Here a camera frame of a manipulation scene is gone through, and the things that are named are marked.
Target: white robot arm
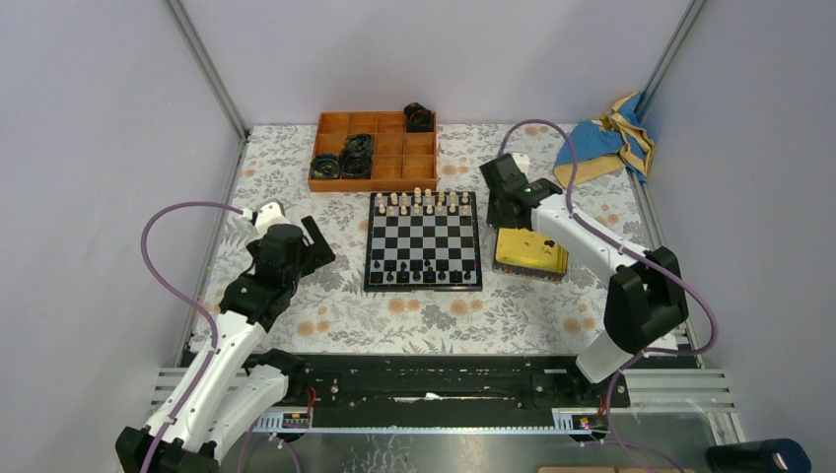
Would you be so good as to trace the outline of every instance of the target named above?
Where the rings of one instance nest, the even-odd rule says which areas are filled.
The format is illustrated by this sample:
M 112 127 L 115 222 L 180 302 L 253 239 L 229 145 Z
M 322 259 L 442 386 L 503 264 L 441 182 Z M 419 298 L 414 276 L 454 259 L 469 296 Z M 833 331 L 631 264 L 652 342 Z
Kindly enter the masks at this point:
M 295 357 L 284 354 L 253 368 L 246 382 L 226 396 L 236 372 L 289 306 L 299 280 L 334 260 L 311 217 L 302 219 L 310 243 L 302 229 L 288 221 L 279 202 L 268 202 L 257 212 L 244 210 L 243 217 L 255 226 L 258 239 L 246 248 L 252 266 L 227 287 L 221 301 L 215 319 L 217 346 L 205 344 L 171 397 L 142 430 L 122 431 L 116 453 L 125 473 L 140 471 L 157 437 L 149 471 L 217 472 L 236 439 L 287 395 L 289 376 L 301 366 Z
M 480 167 L 490 189 L 488 224 L 527 228 L 552 238 L 608 285 L 605 330 L 576 359 L 578 370 L 590 383 L 601 382 L 688 316 L 682 289 L 623 250 L 645 254 L 676 275 L 678 262 L 667 248 L 649 251 L 573 210 L 620 246 L 605 243 L 573 218 L 557 185 L 547 179 L 529 183 L 518 163 L 525 167 L 527 156 L 506 154 Z

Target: orange compartment tray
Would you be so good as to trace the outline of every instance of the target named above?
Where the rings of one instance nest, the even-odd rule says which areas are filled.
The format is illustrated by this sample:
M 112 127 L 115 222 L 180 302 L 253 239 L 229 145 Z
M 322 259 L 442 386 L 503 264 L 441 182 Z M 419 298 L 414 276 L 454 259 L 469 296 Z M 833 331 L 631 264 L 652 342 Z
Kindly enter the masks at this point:
M 406 117 L 400 111 L 321 113 L 311 159 L 321 153 L 339 155 L 345 139 L 360 133 L 375 138 L 372 177 L 313 179 L 309 168 L 311 192 L 406 192 L 415 187 L 436 190 L 436 132 L 407 133 Z

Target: black tape roll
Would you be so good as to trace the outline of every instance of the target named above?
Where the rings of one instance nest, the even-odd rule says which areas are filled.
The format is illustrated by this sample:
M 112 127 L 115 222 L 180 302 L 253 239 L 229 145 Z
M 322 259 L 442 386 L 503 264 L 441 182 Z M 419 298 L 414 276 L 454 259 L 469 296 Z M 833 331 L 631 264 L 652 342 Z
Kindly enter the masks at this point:
M 333 153 L 322 153 L 311 160 L 311 178 L 336 179 L 340 174 L 339 159 Z
M 340 153 L 340 171 L 344 179 L 368 179 L 372 177 L 372 154 Z
M 426 110 L 426 108 L 424 108 L 424 105 L 422 105 L 421 103 L 414 101 L 413 103 L 403 108 L 403 114 L 406 115 L 406 119 L 408 120 L 409 117 L 412 116 L 412 114 L 418 110 Z
M 431 132 L 435 128 L 433 111 L 426 108 L 418 110 L 406 119 L 406 131 L 411 133 Z
M 345 139 L 345 151 L 351 154 L 368 153 L 375 150 L 375 138 L 372 135 L 361 133 L 349 136 Z

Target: table surface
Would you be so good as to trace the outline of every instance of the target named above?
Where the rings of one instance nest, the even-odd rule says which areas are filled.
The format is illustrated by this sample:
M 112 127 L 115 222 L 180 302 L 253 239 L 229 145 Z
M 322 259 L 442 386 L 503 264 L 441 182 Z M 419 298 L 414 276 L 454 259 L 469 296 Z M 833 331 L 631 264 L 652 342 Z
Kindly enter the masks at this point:
M 336 253 L 336 261 L 302 280 L 290 308 L 256 352 L 295 353 L 558 354 L 583 351 L 603 330 L 606 290 L 595 275 L 569 257 L 559 283 L 532 281 L 492 270 L 496 231 L 487 226 L 488 191 L 479 165 L 496 156 L 511 125 L 439 125 L 440 190 L 477 196 L 484 290 L 477 293 L 364 293 L 369 197 L 367 193 L 312 193 L 307 172 L 315 126 L 265 125 L 252 130 L 232 204 L 253 208 L 277 198 L 288 218 L 312 215 Z M 507 151 L 527 153 L 531 180 L 550 177 L 563 141 L 546 127 L 528 126 Z M 578 206 L 617 234 L 647 244 L 629 176 L 618 170 L 578 186 Z M 202 303 L 218 312 L 224 288 L 249 265 L 245 245 L 252 226 L 230 216 L 209 271 Z M 190 349 L 206 341 L 197 319 Z M 656 346 L 675 348 L 672 335 Z

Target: white wall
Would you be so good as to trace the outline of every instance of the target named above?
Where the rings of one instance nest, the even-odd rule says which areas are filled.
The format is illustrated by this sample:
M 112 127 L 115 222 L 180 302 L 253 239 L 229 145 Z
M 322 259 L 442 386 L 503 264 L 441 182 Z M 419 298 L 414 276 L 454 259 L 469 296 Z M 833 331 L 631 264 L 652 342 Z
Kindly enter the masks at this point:
M 647 120 L 662 227 L 722 323 L 709 359 L 748 435 L 798 440 L 814 471 L 836 471 L 833 18 L 827 0 L 711 2 Z
M 0 64 L 0 470 L 112 473 L 187 314 L 140 232 L 221 198 L 237 138 L 161 1 L 4 2 Z M 214 215 L 152 233 L 188 293 Z
M 244 119 L 434 108 L 558 122 L 642 90 L 687 0 L 186 0 Z

